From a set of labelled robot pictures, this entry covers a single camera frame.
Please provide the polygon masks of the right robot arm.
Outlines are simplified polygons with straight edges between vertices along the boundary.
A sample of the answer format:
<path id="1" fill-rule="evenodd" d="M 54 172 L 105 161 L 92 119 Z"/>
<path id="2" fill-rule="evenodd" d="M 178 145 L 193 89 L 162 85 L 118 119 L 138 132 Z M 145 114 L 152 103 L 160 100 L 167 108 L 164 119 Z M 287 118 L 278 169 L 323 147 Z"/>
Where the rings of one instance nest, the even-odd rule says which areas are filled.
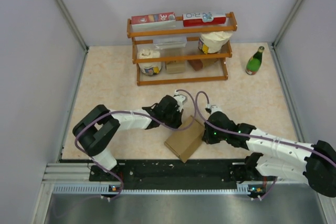
<path id="1" fill-rule="evenodd" d="M 309 185 L 316 192 L 335 197 L 335 150 L 322 140 L 300 143 L 270 135 L 253 125 L 235 124 L 218 108 L 206 109 L 203 141 L 225 141 L 252 154 L 245 159 L 245 174 L 252 180 L 260 176 L 280 177 Z"/>

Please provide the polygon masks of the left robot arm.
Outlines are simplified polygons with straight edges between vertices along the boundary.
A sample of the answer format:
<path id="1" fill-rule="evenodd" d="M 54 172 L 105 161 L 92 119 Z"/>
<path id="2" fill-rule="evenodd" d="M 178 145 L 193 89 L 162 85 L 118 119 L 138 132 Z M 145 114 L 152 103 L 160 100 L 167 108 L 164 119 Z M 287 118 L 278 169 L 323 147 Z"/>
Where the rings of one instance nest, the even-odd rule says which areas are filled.
<path id="1" fill-rule="evenodd" d="M 72 129 L 84 152 L 102 166 L 101 174 L 107 180 L 114 180 L 119 174 L 117 160 L 107 150 L 113 136 L 120 131 L 142 129 L 150 130 L 160 125 L 178 129 L 182 125 L 183 105 L 187 97 L 175 93 L 166 95 L 160 102 L 135 111 L 111 111 L 103 104 L 92 109 Z"/>

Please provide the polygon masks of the brown cardboard box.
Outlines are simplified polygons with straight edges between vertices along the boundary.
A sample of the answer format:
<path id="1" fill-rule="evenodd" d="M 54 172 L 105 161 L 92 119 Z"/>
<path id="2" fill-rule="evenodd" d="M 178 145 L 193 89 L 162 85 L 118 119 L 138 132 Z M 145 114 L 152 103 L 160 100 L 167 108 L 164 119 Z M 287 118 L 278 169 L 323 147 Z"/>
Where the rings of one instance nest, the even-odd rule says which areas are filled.
<path id="1" fill-rule="evenodd" d="M 200 147 L 205 130 L 204 125 L 193 116 L 189 116 L 179 129 L 187 127 L 191 122 L 193 124 L 188 129 L 174 131 L 164 142 L 165 147 L 183 163 L 186 163 Z"/>

